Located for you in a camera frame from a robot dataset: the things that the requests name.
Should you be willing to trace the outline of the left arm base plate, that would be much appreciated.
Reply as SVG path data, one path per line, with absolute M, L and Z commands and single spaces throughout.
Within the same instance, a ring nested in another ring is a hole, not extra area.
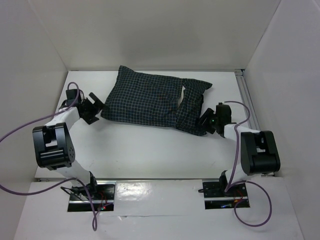
M 90 193 L 95 212 L 112 212 L 114 210 L 115 188 L 116 184 L 114 182 L 97 184 L 96 192 Z M 66 188 L 65 191 L 69 194 L 67 207 L 68 212 L 76 213 L 92 211 L 91 204 L 85 190 L 83 190 L 82 193 L 78 193 L 72 187 L 71 189 Z

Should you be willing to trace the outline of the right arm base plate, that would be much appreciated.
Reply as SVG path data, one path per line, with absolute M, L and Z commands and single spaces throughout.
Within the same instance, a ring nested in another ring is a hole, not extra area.
M 198 192 L 203 194 L 206 210 L 232 209 L 236 204 L 238 208 L 250 207 L 248 192 L 244 183 L 231 187 L 228 192 L 225 192 L 218 180 L 203 181 L 202 189 L 199 189 Z

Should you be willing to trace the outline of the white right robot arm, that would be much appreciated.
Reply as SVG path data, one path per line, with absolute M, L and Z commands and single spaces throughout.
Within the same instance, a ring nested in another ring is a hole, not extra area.
M 229 104 L 239 104 L 247 111 L 245 120 L 232 122 Z M 239 101 L 225 101 L 208 108 L 199 119 L 199 125 L 208 133 L 217 133 L 224 139 L 235 142 L 235 156 L 232 168 L 224 170 L 219 177 L 218 190 L 223 196 L 230 196 L 236 185 L 242 184 L 255 175 L 276 173 L 281 168 L 281 160 L 270 130 L 255 130 L 242 126 L 251 117 L 250 109 Z

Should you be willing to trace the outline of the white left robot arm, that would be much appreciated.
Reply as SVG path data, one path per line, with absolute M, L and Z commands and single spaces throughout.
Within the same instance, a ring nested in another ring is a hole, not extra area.
M 97 180 L 77 162 L 70 130 L 79 120 L 84 120 L 88 125 L 97 122 L 97 114 L 106 105 L 92 92 L 90 99 L 85 98 L 80 89 L 68 88 L 65 93 L 66 100 L 62 102 L 57 115 L 32 131 L 36 162 L 40 168 L 73 179 L 72 191 L 92 200 L 99 193 Z

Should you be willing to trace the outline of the dark checked pillowcase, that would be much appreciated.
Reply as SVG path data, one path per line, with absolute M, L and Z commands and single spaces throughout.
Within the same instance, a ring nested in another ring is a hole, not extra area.
M 199 119 L 204 93 L 211 87 L 202 80 L 141 73 L 121 65 L 100 115 L 109 121 L 174 128 L 202 137 L 207 132 Z

